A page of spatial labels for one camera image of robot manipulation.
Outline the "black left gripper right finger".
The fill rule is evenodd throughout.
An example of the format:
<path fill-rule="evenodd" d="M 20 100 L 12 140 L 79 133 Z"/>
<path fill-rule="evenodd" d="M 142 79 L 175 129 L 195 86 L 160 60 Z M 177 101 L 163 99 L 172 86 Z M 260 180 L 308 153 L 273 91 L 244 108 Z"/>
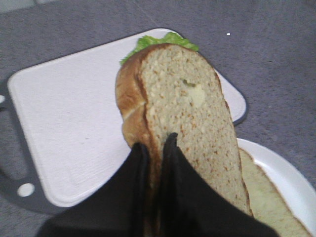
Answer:
<path fill-rule="evenodd" d="M 176 133 L 163 148 L 161 200 L 161 226 L 167 237 L 277 236 L 207 185 L 177 146 Z"/>

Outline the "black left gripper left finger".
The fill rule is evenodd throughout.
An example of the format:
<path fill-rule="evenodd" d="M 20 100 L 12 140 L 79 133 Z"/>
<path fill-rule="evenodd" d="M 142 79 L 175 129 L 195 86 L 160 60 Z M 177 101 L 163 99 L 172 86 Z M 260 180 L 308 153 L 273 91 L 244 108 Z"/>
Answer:
<path fill-rule="evenodd" d="M 134 144 L 130 154 L 93 195 L 50 218 L 39 237 L 142 237 L 149 165 L 147 148 Z"/>

